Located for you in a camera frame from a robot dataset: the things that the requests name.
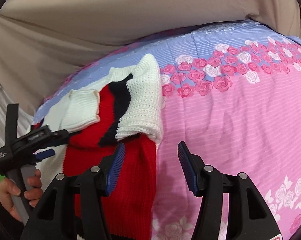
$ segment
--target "metal screw head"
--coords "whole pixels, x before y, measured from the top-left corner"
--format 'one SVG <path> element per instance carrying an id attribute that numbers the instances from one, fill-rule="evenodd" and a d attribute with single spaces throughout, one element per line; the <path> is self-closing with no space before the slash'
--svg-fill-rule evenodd
<path id="1" fill-rule="evenodd" d="M 247 178 L 248 178 L 248 175 L 247 175 L 245 172 L 241 172 L 241 173 L 239 174 L 239 177 L 240 177 L 241 179 L 247 179 Z"/>
<path id="2" fill-rule="evenodd" d="M 99 172 L 100 168 L 98 166 L 91 167 L 91 172 Z"/>
<path id="3" fill-rule="evenodd" d="M 63 178 L 65 178 L 65 175 L 63 173 L 59 173 L 56 175 L 57 180 L 62 180 Z"/>
<path id="4" fill-rule="evenodd" d="M 214 168 L 212 166 L 210 166 L 210 165 L 206 165 L 204 167 L 204 170 L 207 171 L 207 172 L 212 172 L 214 170 Z"/>

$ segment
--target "pink bedsheet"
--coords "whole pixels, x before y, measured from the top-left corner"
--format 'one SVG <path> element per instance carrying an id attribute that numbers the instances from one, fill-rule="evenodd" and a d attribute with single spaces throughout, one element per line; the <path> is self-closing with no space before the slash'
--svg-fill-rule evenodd
<path id="1" fill-rule="evenodd" d="M 200 61 L 181 59 L 184 65 Z M 188 190 L 177 157 L 182 140 L 220 172 L 246 172 L 288 240 L 301 224 L 301 64 L 275 66 L 271 73 L 266 66 L 249 75 L 229 72 L 227 80 L 202 86 L 186 82 L 209 70 L 190 68 L 182 80 L 173 65 L 162 68 L 164 139 L 157 152 L 152 240 L 191 239 L 196 224 L 201 198 Z M 226 230 L 227 212 L 220 240 Z"/>

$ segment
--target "gray handle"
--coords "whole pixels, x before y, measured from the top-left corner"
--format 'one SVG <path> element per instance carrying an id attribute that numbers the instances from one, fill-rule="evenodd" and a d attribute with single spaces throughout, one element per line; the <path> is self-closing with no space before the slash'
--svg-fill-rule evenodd
<path id="1" fill-rule="evenodd" d="M 21 168 L 24 185 L 25 185 L 25 188 L 27 191 L 33 189 L 32 186 L 28 185 L 27 179 L 29 177 L 35 176 L 35 171 L 36 171 L 36 167 L 33 165 L 25 165 Z M 20 184 L 20 182 L 18 183 L 17 179 L 12 178 L 12 177 L 9 176 L 9 178 L 17 186 L 19 186 L 18 184 Z M 24 198 L 25 191 L 22 189 L 21 186 L 19 186 L 19 188 L 21 188 L 21 195 L 19 197 L 12 195 L 11 197 L 12 197 L 13 203 L 16 207 L 18 214 L 19 214 L 20 218 L 22 219 L 23 224 L 26 225 L 28 218 L 29 218 L 29 213 L 30 213 L 30 210 L 32 209 L 32 207 L 29 205 L 28 201 L 25 201 L 25 198 Z"/>

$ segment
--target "beige fabric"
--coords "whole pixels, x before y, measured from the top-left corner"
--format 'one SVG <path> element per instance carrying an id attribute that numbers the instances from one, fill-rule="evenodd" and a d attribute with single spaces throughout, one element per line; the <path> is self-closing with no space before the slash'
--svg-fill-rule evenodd
<path id="1" fill-rule="evenodd" d="M 296 0 L 8 0 L 0 11 L 0 82 L 33 114 L 67 75 L 137 38 L 248 17 L 301 37 Z"/>

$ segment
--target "human hand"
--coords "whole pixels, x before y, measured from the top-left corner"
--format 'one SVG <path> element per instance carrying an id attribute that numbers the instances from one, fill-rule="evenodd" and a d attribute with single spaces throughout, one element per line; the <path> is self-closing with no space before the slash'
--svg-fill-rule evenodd
<path id="1" fill-rule="evenodd" d="M 41 172 L 36 169 L 35 176 L 29 177 L 27 183 L 34 187 L 33 189 L 26 191 L 24 197 L 30 200 L 29 204 L 32 207 L 35 207 L 40 200 L 40 197 L 43 195 L 42 182 L 41 182 Z M 19 196 L 21 190 L 15 185 L 10 179 L 4 178 L 0 182 L 0 202 L 2 206 L 9 212 L 9 214 L 18 221 L 22 221 L 17 209 L 12 201 L 11 194 L 14 196 Z"/>

